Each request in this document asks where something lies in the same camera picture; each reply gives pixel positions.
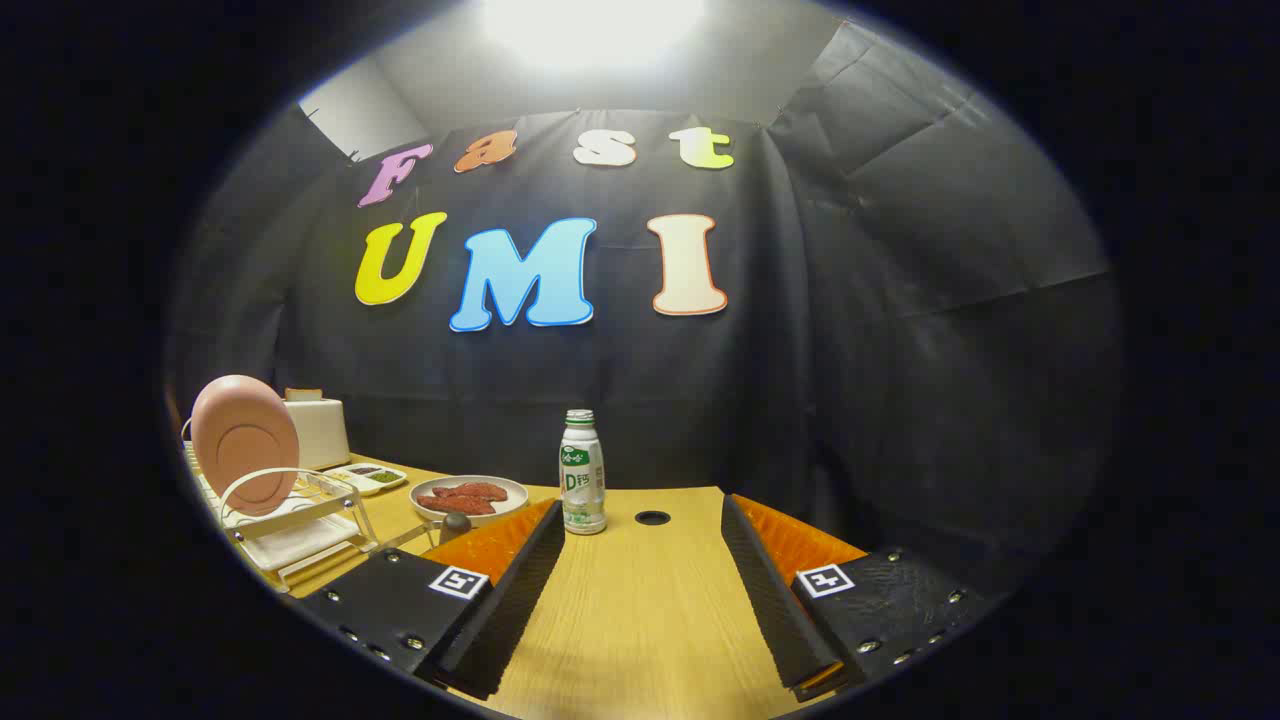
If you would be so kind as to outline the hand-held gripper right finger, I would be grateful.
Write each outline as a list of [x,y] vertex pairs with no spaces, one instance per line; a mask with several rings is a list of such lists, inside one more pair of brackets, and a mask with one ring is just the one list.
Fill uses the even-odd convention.
[[986,615],[982,592],[916,552],[867,552],[740,495],[724,497],[721,536],[801,702],[882,682]]

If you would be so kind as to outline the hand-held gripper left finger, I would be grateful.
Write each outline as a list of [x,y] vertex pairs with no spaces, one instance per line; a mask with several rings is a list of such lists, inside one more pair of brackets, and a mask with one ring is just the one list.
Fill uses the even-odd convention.
[[375,550],[294,606],[376,662],[485,700],[564,547],[561,510],[547,498],[424,553]]

